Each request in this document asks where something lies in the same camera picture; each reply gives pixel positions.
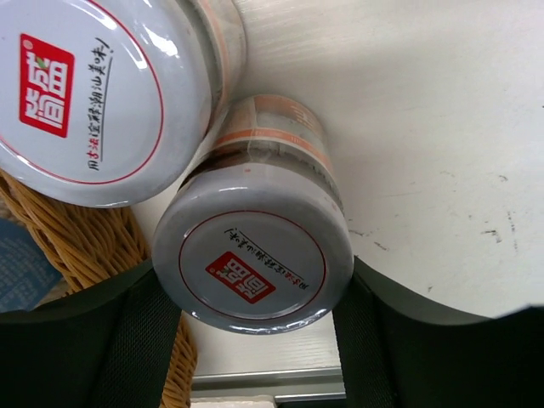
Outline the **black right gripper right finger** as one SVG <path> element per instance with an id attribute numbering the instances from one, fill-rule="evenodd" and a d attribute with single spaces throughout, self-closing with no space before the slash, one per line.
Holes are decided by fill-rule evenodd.
<path id="1" fill-rule="evenodd" d="M 437 303 L 360 260 L 333 311 L 350 407 L 540 407 L 543 309 Z"/>

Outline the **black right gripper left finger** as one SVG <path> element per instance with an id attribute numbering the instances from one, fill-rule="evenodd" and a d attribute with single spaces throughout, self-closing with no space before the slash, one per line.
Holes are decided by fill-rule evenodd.
<path id="1" fill-rule="evenodd" d="M 181 311 L 150 261 L 1 315 L 3 407 L 157 407 Z"/>

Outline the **dark jar white lid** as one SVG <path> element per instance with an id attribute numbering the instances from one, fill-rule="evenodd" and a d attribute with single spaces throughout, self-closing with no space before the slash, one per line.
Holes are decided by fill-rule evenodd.
<path id="1" fill-rule="evenodd" d="M 319 320 L 354 254 L 326 134 L 287 97 L 233 104 L 154 234 L 154 271 L 196 319 L 253 335 Z"/>
<path id="2" fill-rule="evenodd" d="M 246 64 L 232 1 L 4 1 L 1 168 L 84 207 L 171 185 Z"/>

